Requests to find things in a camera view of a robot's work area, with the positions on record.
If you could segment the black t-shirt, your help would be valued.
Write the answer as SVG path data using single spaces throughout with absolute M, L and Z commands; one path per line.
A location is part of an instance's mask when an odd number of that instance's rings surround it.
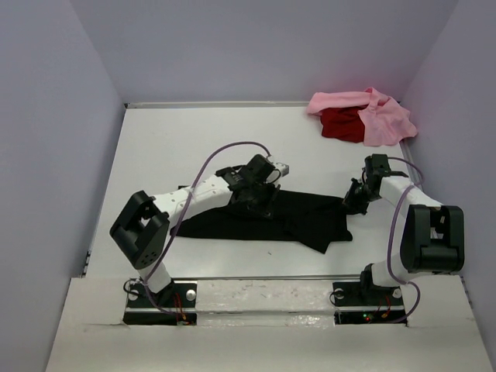
M 177 234 L 192 239 L 297 242 L 322 254 L 331 243 L 353 240 L 341 198 L 296 191 L 280 191 L 270 216 L 236 203 L 184 220 Z

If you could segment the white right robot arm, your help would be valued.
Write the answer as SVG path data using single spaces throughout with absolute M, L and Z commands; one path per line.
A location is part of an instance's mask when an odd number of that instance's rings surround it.
M 369 204 L 385 200 L 394 208 L 386 259 L 360 273 L 358 298 L 373 304 L 385 289 L 428 275 L 457 274 L 465 262 L 464 213 L 430 198 L 385 154 L 365 158 L 362 176 L 351 181 L 343 200 L 349 215 L 366 215 Z

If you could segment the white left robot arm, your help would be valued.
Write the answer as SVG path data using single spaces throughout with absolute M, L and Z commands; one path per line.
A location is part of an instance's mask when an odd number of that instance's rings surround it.
M 270 218 L 280 181 L 288 173 L 287 164 L 257 154 L 247 164 L 217 170 L 176 191 L 132 194 L 109 235 L 138 272 L 146 299 L 156 306 L 171 299 L 174 280 L 163 260 L 183 222 L 228 205 Z

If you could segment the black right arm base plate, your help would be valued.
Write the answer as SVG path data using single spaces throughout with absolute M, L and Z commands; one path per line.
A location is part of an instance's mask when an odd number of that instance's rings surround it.
M 337 281 L 329 301 L 337 326 L 407 322 L 400 288 L 363 289 L 359 281 Z

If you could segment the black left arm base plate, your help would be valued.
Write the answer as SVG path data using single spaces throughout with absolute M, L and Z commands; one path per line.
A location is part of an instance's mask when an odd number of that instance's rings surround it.
M 126 305 L 122 321 L 129 326 L 195 326 L 197 287 L 196 281 L 175 281 L 165 293 L 152 294 L 154 306 L 143 284 L 129 279 L 123 285 Z

